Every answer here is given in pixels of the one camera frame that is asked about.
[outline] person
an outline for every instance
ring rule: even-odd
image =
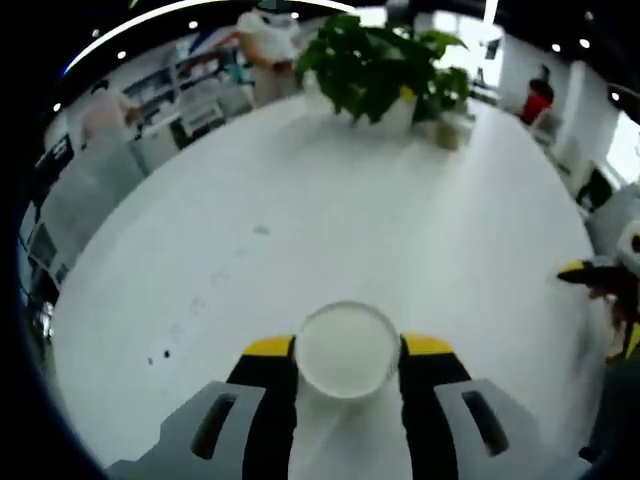
[[[529,82],[529,95],[518,113],[525,125],[531,125],[538,115],[553,105],[554,92],[549,84],[551,71],[546,65],[540,66],[540,75]]]
[[[278,13],[278,0],[261,1],[238,18],[240,49],[253,64],[256,106],[286,98],[297,90],[293,63],[298,55],[298,23],[288,13]]]
[[[84,150],[100,132],[116,129],[130,132],[142,120],[140,109],[122,92],[109,89],[101,80],[92,89],[93,103],[82,117],[81,148]]]

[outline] white shirt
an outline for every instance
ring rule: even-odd
[[[105,130],[127,131],[127,112],[135,105],[117,90],[97,90],[92,96],[93,104],[82,117],[80,137],[82,144],[95,138]]]
[[[298,56],[293,38],[300,28],[298,22],[288,14],[275,15],[252,10],[240,15],[236,29],[253,36],[260,55],[267,60],[294,60]]]

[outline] potted plant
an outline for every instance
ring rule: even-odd
[[[367,117],[380,122],[394,105],[410,106],[408,125],[438,120],[464,105],[467,73],[436,68],[447,47],[462,40],[432,30],[416,33],[406,25],[365,27],[360,18],[337,15],[319,29],[296,66],[299,83],[313,72],[336,114],[347,111],[353,124]]]

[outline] white table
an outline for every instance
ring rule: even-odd
[[[589,257],[589,240],[517,119],[474,108],[468,146],[447,153],[351,131],[294,98],[140,185],[78,259],[54,316],[64,401],[97,459],[138,458],[248,344],[341,299],[448,340],[474,378],[537,416],[545,441],[575,452],[597,408],[604,309],[555,273]]]

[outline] ceiling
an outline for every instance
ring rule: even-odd
[[[482,17],[484,10],[484,0],[409,1],[414,11],[441,9]],[[21,44],[14,48],[18,55],[28,59],[26,69],[33,72],[33,81],[39,85],[32,100],[40,123],[50,121],[54,103],[69,103],[95,80],[113,70],[120,62],[118,51],[126,50],[127,57],[131,58],[153,46],[188,34],[191,20],[197,20],[200,29],[215,29],[235,23],[238,15],[250,8],[246,1],[213,2],[153,19],[96,49],[62,79],[64,68],[94,40],[91,36],[94,29],[103,34],[146,11],[173,2],[138,0],[131,9],[129,3],[130,0],[38,2],[37,15],[36,12],[28,12],[28,8],[33,8],[31,2],[26,5],[26,15],[33,24],[32,34],[26,40],[19,39]],[[365,6],[381,5],[385,1],[344,0],[343,3]],[[560,0],[500,0],[496,23],[508,33],[543,50],[550,50],[553,43],[558,43],[565,59],[584,59],[608,81],[640,90],[640,55],[635,52],[638,41],[636,32],[632,31],[633,26],[625,19],[632,3],[623,4],[622,0],[562,2],[561,10],[557,8],[559,3]],[[296,4],[295,10],[302,20],[325,15],[329,11],[304,4]],[[587,11],[593,14],[592,20],[585,18]],[[591,48],[585,50],[580,47],[580,38],[588,38]],[[33,42],[44,48],[41,47],[37,54],[25,54],[33,50]]]

